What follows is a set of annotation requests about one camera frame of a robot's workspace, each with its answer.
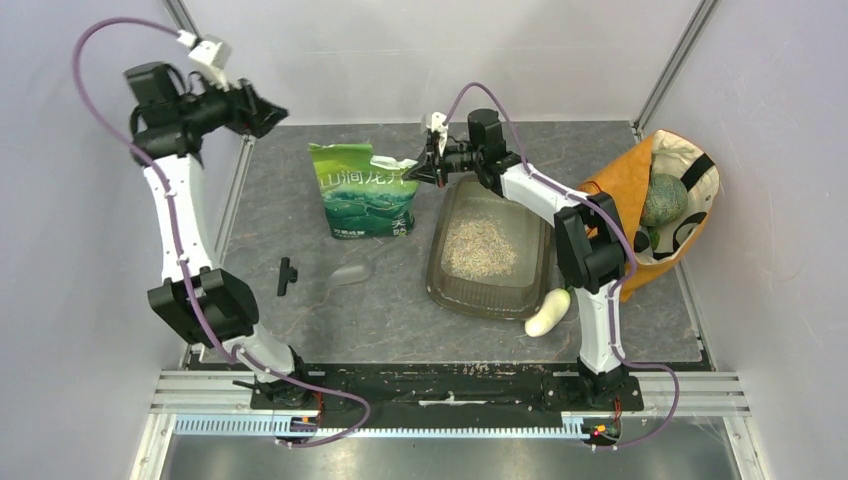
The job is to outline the green litter bag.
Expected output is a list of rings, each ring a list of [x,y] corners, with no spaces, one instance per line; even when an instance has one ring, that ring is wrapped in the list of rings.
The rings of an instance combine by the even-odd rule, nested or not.
[[[398,237],[414,228],[419,183],[404,178],[414,160],[377,155],[369,143],[311,144],[308,152],[333,238]]]

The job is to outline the clear plastic scoop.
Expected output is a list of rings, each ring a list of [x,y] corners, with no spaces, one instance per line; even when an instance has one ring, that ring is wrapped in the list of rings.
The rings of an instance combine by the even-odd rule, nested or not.
[[[376,259],[402,246],[404,242],[404,239],[396,238],[343,264],[329,275],[325,286],[332,289],[367,280],[374,272]]]

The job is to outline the black bag clip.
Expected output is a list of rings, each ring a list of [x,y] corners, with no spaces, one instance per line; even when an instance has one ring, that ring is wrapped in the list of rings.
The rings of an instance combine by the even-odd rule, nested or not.
[[[295,284],[298,281],[299,272],[291,263],[290,257],[282,257],[280,259],[276,296],[284,297],[287,294],[290,284]]]

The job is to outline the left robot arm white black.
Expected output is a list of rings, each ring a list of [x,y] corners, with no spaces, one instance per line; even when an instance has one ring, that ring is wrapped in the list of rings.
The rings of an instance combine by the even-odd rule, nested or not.
[[[203,90],[195,93],[165,62],[130,68],[124,77],[137,101],[130,116],[133,156],[153,195],[163,245],[162,283],[147,293],[151,309],[186,343],[246,365],[255,395],[304,407],[312,379],[296,352],[260,324],[250,287],[221,267],[202,206],[204,135],[224,127],[261,138],[287,110],[245,79],[228,87],[202,79]]]

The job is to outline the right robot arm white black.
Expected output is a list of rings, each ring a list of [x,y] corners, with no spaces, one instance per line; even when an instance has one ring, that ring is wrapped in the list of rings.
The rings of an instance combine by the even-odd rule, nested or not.
[[[451,142],[448,118],[435,112],[423,122],[425,144],[408,180],[444,186],[452,174],[472,172],[497,196],[516,202],[554,229],[557,265],[573,287],[581,347],[577,395],[601,409],[627,391],[630,372],[620,338],[620,291],[632,252],[615,200],[601,192],[567,187],[511,151],[497,111],[477,109],[467,117],[468,137]]]

